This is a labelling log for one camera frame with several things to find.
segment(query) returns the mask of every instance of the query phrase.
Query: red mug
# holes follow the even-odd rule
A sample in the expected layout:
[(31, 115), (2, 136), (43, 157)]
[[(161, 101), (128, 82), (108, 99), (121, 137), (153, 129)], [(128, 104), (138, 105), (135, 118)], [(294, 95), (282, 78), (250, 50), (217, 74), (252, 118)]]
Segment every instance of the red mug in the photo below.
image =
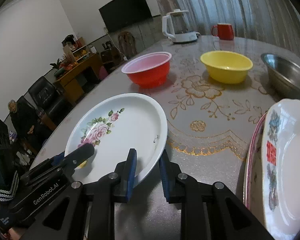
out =
[[(213, 34), (213, 29), (217, 28), (218, 34)], [(221, 40), (232, 41), (234, 39), (234, 33), (232, 29), (232, 25), (230, 23), (218, 23), (218, 25), (214, 25), (211, 28), (211, 34), (213, 36), (218, 36)]]

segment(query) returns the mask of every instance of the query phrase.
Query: plastic bowl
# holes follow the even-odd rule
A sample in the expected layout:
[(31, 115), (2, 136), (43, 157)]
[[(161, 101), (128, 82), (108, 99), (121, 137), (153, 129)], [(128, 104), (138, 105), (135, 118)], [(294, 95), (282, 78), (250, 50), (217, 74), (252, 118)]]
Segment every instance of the plastic bowl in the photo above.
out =
[(158, 87), (167, 79), (171, 57), (163, 51), (149, 53), (128, 62), (121, 71), (142, 88)]
[(202, 54), (200, 60), (213, 79), (225, 84), (243, 82), (253, 66), (249, 58), (232, 51), (209, 51)]

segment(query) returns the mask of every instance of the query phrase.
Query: stainless steel bowl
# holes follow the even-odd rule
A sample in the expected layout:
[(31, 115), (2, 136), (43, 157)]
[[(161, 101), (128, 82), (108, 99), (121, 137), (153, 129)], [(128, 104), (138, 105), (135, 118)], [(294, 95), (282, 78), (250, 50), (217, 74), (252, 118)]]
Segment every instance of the stainless steel bowl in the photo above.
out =
[(300, 99), (300, 66), (273, 54), (262, 54), (272, 86), (284, 97)]

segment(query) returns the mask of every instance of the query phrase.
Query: stacked plates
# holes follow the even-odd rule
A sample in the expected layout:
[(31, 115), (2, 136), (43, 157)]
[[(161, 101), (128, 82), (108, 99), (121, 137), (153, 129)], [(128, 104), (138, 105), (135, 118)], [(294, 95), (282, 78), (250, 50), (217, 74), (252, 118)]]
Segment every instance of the stacked plates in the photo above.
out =
[(276, 240), (300, 230), (300, 100), (281, 100), (257, 124), (243, 202)]

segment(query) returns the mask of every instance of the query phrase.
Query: floral plate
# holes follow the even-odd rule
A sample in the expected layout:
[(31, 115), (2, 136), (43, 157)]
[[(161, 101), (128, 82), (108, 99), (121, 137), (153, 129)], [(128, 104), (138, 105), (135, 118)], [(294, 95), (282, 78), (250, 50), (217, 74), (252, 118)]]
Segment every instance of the floral plate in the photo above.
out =
[(260, 118), (253, 133), (243, 182), (243, 203), (263, 225), (261, 141), (265, 119), (266, 114)]
[(68, 139), (65, 156), (82, 144), (95, 146), (95, 154), (73, 174), (86, 184), (114, 171), (117, 163), (126, 160), (129, 149), (135, 148), (136, 186), (159, 160), (167, 133), (166, 115), (157, 101), (143, 94), (122, 94), (99, 103), (80, 119)]
[(261, 145), (265, 227), (276, 240), (300, 230), (300, 100), (283, 99), (266, 114)]

